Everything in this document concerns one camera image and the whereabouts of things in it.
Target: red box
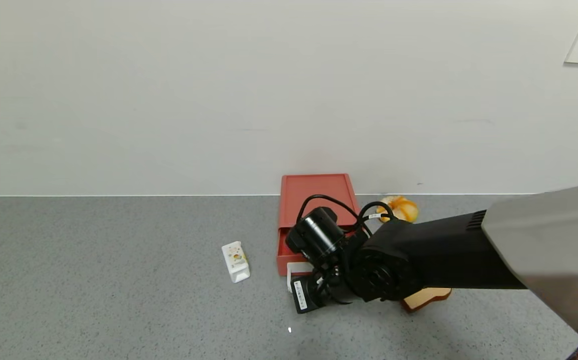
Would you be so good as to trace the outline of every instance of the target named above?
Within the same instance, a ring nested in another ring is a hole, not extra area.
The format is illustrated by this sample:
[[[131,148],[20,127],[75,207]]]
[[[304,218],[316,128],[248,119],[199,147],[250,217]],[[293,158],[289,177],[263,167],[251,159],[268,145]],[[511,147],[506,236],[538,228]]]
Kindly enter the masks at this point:
[[[287,263],[306,262],[301,253],[294,253],[284,243],[289,230],[295,225],[296,217],[306,198],[314,194],[324,194],[335,198],[359,212],[351,179],[347,173],[326,173],[316,175],[285,175],[280,191],[280,212],[278,220],[278,255],[276,257],[280,276],[287,275]],[[316,207],[330,207],[337,214],[337,224],[352,226],[356,219],[343,207],[322,198],[309,201],[304,215]]]

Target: white wall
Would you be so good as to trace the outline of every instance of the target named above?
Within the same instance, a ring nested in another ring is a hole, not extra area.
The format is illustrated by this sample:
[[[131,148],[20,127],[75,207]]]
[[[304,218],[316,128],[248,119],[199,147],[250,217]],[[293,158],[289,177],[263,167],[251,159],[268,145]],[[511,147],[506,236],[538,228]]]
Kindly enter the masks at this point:
[[[0,195],[578,184],[578,1],[0,0]]]

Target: table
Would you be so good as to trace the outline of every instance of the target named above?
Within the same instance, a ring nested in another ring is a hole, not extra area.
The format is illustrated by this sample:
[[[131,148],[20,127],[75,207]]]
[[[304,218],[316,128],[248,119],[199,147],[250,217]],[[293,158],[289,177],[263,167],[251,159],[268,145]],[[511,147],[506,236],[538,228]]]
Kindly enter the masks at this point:
[[[422,222],[503,196],[410,199]],[[298,315],[275,266],[278,200],[0,197],[0,360],[551,360],[578,344],[527,290],[456,289],[415,314],[359,300]],[[236,240],[252,275],[232,284],[220,247]]]

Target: orange object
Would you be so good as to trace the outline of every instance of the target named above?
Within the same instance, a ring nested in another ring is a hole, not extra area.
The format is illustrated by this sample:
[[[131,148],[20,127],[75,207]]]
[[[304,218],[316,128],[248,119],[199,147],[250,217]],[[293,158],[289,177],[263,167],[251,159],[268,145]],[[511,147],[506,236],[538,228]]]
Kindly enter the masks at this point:
[[[401,195],[387,196],[381,201],[389,205],[389,207],[393,210],[393,214],[396,215],[396,218],[408,221],[410,223],[416,221],[419,210],[413,201],[410,201]],[[376,214],[386,214],[387,210],[384,207],[378,206],[375,212]],[[380,218],[380,221],[386,223],[389,221],[389,218],[383,217]]]
[[[446,300],[453,289],[450,287],[427,287],[400,301],[407,312],[414,313],[424,306],[434,302]]]

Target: black cable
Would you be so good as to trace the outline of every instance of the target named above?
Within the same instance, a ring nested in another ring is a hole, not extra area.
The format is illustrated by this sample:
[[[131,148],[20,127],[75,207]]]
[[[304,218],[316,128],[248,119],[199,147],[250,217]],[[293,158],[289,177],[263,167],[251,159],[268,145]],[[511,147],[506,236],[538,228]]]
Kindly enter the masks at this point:
[[[392,218],[389,214],[380,214],[380,217],[389,218],[390,220],[392,220]],[[360,225],[364,225],[364,223],[366,223],[366,221],[368,219],[370,219],[368,216],[363,217],[360,221],[353,224],[353,228],[351,230],[344,230],[344,233],[348,234],[350,232],[352,233],[353,231],[357,231],[360,228]],[[367,234],[369,235],[369,237],[373,236],[373,233],[371,233],[371,231],[367,231]]]
[[[359,229],[359,227],[355,227],[357,224],[361,224],[361,226],[364,228],[364,230],[366,230],[369,235],[371,235],[371,230],[369,230],[369,227],[364,225],[363,222],[360,221],[360,217],[355,213],[355,210],[351,209],[348,205],[346,205],[346,203],[343,203],[341,201],[339,201],[336,198],[332,198],[328,195],[325,194],[312,194],[311,196],[309,196],[308,198],[306,198],[304,200],[304,202],[302,203],[302,207],[300,208],[300,212],[298,212],[298,218],[295,220],[295,223],[299,223],[300,219],[302,219],[302,215],[304,214],[304,209],[306,209],[307,204],[309,203],[309,201],[313,200],[313,199],[325,199],[328,200],[332,203],[338,204],[340,207],[343,207],[347,212],[349,212],[350,214],[352,214],[355,217],[355,224],[353,225],[354,230]]]
[[[320,295],[320,293],[327,286],[327,284],[331,280],[331,278],[332,278],[331,273],[326,273],[326,274],[322,275],[322,281],[320,281],[320,283],[318,284],[318,287],[316,287],[316,294]]]
[[[332,203],[336,203],[340,207],[343,207],[344,209],[346,209],[347,212],[350,212],[351,214],[353,214],[353,216],[355,216],[356,219],[358,217],[358,215],[355,214],[355,210],[351,209],[348,205],[346,205],[346,203],[343,203],[343,202],[339,201],[338,199],[332,198],[332,197],[325,195],[325,194],[312,194],[311,196],[306,198],[304,200],[304,202],[302,203],[302,207],[300,208],[300,212],[298,212],[298,218],[295,220],[296,223],[298,223],[298,221],[300,221],[300,219],[302,219],[302,214],[304,214],[304,209],[307,207],[307,204],[309,203],[309,201],[311,201],[313,199],[325,199],[325,200],[328,200]]]
[[[393,209],[391,209],[391,207],[389,205],[387,205],[386,203],[384,203],[382,201],[371,201],[370,203],[367,203],[366,205],[364,205],[362,210],[360,210],[358,217],[359,218],[364,217],[364,213],[372,207],[383,207],[383,208],[385,208],[385,210],[387,210],[387,215],[389,215],[390,219],[396,218],[396,215],[393,214]]]

